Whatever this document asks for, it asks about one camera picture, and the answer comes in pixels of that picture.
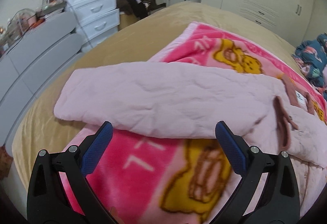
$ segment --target metal screw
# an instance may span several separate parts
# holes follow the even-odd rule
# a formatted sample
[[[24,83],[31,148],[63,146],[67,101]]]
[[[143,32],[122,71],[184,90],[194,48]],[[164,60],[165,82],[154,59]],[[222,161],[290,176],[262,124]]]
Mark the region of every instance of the metal screw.
[[[70,153],[74,153],[74,152],[76,152],[76,151],[77,151],[77,146],[72,145],[71,147],[69,147],[69,152],[70,152]]]
[[[253,152],[253,153],[259,153],[259,148],[257,148],[256,146],[253,146],[253,147],[251,147],[251,152]]]
[[[288,157],[288,153],[286,151],[282,151],[282,156],[287,158]]]
[[[45,150],[41,150],[40,152],[39,152],[39,156],[44,156],[46,154],[46,151]]]

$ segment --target cartoon print blanket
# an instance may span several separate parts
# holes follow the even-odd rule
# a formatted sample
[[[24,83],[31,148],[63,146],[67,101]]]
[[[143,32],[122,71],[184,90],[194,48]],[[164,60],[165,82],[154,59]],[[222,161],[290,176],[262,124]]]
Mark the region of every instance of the cartoon print blanket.
[[[322,96],[277,57],[238,35],[194,22],[151,61],[179,61],[275,78],[286,74],[297,87],[310,94],[318,116],[309,115],[309,118],[318,121],[319,129],[325,127]],[[98,128],[98,125],[86,125],[69,145],[79,145]],[[299,153],[304,151],[297,148],[296,140],[300,141],[293,140],[289,152],[294,155],[292,162],[300,189],[301,215],[304,215],[326,183],[326,165],[321,157],[309,158],[309,154],[300,157]],[[324,145],[310,142],[315,148]],[[231,170],[215,139],[154,138],[115,129],[95,172],[87,179],[102,203],[107,208],[115,206],[126,224],[154,221],[200,224],[210,222],[218,213],[240,177]],[[81,212],[64,175],[62,180],[73,208]],[[257,198],[263,185],[264,178],[255,194]],[[248,212],[254,209],[256,201],[251,202]]]

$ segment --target cable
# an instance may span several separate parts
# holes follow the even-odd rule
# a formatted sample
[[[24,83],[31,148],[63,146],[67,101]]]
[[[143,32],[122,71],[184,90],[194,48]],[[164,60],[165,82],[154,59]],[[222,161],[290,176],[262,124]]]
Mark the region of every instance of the cable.
[[[66,3],[68,4],[69,8],[72,9],[72,12],[73,12],[73,14],[74,14],[74,16],[75,16],[75,19],[76,19],[76,21],[77,21],[77,24],[80,26],[81,30],[82,30],[83,33],[85,34],[85,37],[86,37],[86,39],[87,39],[87,43],[89,43],[89,45],[90,45],[91,48],[94,48],[93,45],[91,44],[91,41],[90,41],[89,37],[87,36],[87,34],[86,34],[85,30],[84,30],[84,28],[83,28],[83,27],[81,26],[81,24],[80,24],[80,21],[78,20],[77,14],[76,14],[76,12],[75,12],[73,6],[72,6],[68,1],[66,1]]]

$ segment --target clutter on cabinet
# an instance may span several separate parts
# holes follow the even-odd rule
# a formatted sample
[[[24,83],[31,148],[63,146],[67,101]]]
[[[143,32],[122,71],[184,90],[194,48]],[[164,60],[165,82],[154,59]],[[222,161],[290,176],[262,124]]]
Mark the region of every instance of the clutter on cabinet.
[[[42,6],[36,10],[36,16],[38,18],[53,16],[63,10],[66,7],[66,2],[63,0],[42,0]]]

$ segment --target gray cabinet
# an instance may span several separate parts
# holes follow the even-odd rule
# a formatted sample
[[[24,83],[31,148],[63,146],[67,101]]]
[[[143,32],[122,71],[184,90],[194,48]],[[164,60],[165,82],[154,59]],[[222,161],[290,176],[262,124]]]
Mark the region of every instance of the gray cabinet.
[[[58,14],[28,32],[0,59],[0,146],[11,145],[25,113],[42,91],[82,53],[71,12]]]

